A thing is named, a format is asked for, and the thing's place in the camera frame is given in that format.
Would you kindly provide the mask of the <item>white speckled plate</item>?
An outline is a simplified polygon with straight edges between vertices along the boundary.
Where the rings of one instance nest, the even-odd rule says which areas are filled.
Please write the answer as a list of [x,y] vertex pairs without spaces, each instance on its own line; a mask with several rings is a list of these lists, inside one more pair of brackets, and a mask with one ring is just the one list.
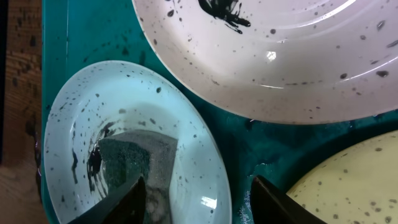
[[322,124],[397,108],[397,0],[134,0],[167,70],[247,118]]

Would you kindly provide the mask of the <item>light blue speckled plate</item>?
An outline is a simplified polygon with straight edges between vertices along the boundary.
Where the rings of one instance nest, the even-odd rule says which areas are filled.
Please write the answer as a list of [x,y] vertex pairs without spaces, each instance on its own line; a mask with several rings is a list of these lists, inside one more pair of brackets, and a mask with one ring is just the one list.
[[42,162],[50,223],[68,223],[107,196],[110,178],[105,166],[92,169],[92,151],[105,135],[134,129],[178,141],[170,183],[174,223],[231,223],[226,169],[199,112],[159,74],[120,60],[82,68],[52,104]]

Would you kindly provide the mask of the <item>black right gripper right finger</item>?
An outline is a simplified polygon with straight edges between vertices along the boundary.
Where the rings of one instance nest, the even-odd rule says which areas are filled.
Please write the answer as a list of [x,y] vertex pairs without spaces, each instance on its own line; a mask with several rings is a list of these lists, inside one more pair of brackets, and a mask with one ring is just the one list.
[[255,224],[326,224],[261,175],[252,180],[250,206]]

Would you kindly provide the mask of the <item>teal grey sponge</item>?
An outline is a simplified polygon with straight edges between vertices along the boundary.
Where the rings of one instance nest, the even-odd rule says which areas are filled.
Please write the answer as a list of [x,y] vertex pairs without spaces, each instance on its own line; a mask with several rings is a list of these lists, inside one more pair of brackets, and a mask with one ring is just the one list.
[[175,138],[140,129],[98,143],[109,193],[143,176],[147,192],[144,223],[172,223],[169,188],[177,145]]

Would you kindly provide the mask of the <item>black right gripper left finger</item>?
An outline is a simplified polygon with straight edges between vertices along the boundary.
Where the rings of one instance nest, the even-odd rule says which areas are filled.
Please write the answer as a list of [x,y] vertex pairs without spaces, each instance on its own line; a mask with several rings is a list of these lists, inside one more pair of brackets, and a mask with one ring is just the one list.
[[143,224],[146,195],[143,176],[134,177],[68,224]]

